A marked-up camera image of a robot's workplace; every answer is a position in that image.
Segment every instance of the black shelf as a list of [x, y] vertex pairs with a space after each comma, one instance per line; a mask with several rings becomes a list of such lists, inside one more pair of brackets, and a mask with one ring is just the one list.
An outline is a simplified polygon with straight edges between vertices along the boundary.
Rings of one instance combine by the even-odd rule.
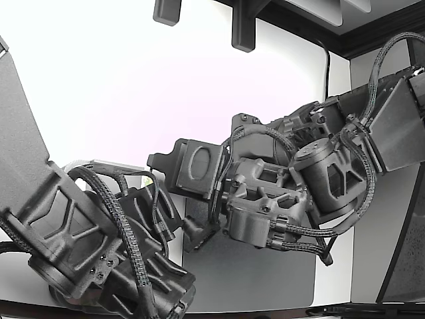
[[[425, 1], [419, 1], [343, 35], [337, 35], [271, 0], [214, 1], [234, 9], [232, 46], [245, 52], [255, 49], [256, 18], [312, 43], [320, 41], [331, 52], [348, 60], [382, 47], [398, 33], [425, 31]], [[181, 0], [157, 0], [154, 19], [174, 25], [179, 20], [180, 8]]]

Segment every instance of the metal bracket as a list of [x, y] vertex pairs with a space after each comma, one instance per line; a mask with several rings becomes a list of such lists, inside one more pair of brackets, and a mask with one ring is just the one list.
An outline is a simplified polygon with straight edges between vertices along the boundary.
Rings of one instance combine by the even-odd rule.
[[156, 0], [153, 20], [174, 26], [180, 20], [181, 0]]
[[232, 20], [232, 46], [244, 52], [255, 49], [256, 17], [271, 0], [235, 0]]

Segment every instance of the cylindrical motor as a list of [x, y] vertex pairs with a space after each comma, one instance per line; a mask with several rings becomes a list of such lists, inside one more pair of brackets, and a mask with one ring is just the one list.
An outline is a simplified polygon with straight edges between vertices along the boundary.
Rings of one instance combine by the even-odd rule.
[[357, 198], [366, 190], [365, 171], [350, 151], [334, 150], [329, 138], [314, 141], [294, 157], [299, 171], [319, 209], [319, 222], [338, 218], [355, 208]]

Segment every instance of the robotic arm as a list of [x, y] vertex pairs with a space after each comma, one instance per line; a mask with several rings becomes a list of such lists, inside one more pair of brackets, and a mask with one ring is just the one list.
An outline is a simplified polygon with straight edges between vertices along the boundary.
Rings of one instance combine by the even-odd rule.
[[[179, 227], [189, 252], [222, 231], [260, 249], [313, 253], [331, 265], [332, 245], [367, 211], [376, 179], [425, 161], [424, 69], [378, 80], [386, 52], [406, 37], [425, 42], [412, 33], [391, 39], [369, 85], [266, 125], [238, 114], [223, 144], [178, 140], [170, 154], [149, 157], [151, 171], [102, 161], [59, 168], [49, 161], [0, 39], [0, 227], [13, 240], [0, 244], [0, 253], [30, 253], [29, 266], [59, 303], [73, 308], [90, 298], [127, 319], [182, 318], [190, 307], [195, 277], [168, 259], [167, 243]], [[113, 194], [99, 175], [114, 178], [120, 192]], [[153, 183], [128, 188], [125, 175]], [[93, 191], [80, 190], [77, 179]], [[182, 220], [169, 193], [207, 202], [208, 222], [190, 212]], [[311, 228], [301, 226], [305, 215]], [[338, 226], [320, 227], [342, 216]]]

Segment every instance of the bolt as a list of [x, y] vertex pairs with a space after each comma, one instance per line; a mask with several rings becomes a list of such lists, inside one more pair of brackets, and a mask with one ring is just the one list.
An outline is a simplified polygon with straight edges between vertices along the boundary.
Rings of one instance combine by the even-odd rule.
[[317, 119], [317, 123], [318, 124], [323, 124], [326, 122], [326, 117], [325, 116], [321, 116], [320, 118]]

